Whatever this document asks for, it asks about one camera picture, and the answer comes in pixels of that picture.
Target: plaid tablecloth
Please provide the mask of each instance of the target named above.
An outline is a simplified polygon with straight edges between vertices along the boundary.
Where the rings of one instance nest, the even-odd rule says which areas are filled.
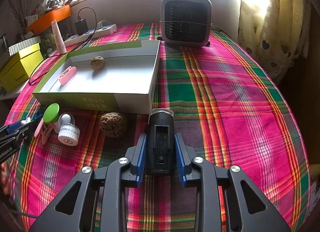
[[[158,24],[120,26],[86,47],[154,40],[159,34]],[[295,231],[306,219],[310,186],[306,152],[293,115],[263,70],[222,30],[214,28],[210,42],[203,48],[161,42],[153,106],[174,111],[175,131],[198,156],[217,166],[241,166]],[[48,59],[34,77],[59,58]],[[32,95],[35,86],[24,88],[6,124],[34,116],[40,106]],[[128,115],[127,135],[105,138],[99,132],[103,112],[61,112],[75,117],[81,133],[78,146],[64,146],[52,133],[45,145],[33,139],[8,160],[12,198],[25,213],[39,215],[82,166],[107,166],[134,146],[147,128],[147,116]],[[183,188],[177,176],[145,176],[141,187],[128,189],[127,196],[128,231],[193,231],[195,189]],[[33,221],[23,218],[26,229]]]

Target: white bottle cap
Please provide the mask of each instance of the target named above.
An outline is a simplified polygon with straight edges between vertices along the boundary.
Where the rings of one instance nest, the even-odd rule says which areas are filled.
[[[76,146],[79,141],[80,130],[73,124],[66,123],[60,127],[58,140],[68,146]]]
[[[75,118],[71,114],[62,114],[58,120],[59,126],[63,126],[65,124],[76,124]]]

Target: gray fan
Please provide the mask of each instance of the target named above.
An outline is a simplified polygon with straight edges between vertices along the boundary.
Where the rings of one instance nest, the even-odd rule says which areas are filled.
[[[162,0],[161,34],[173,45],[203,47],[211,27],[210,0]]]

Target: heart pattern curtain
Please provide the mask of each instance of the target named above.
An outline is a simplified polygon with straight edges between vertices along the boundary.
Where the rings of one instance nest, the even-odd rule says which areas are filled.
[[[309,0],[241,0],[238,43],[276,84],[307,57],[310,13]]]

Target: box lid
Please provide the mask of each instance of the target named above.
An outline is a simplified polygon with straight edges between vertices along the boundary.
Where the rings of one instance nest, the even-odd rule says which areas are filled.
[[[4,66],[4,68],[0,72],[0,79],[16,64],[20,59],[24,58],[27,55],[30,55],[36,51],[40,50],[39,43],[36,43],[30,47],[26,47],[16,53]]]
[[[36,43],[40,43],[41,39],[39,36],[31,38],[31,39],[26,39],[25,41],[19,42],[13,46],[10,46],[9,49],[9,53],[10,56],[15,55],[16,53],[18,53],[20,50],[23,50],[27,47],[30,47]]]

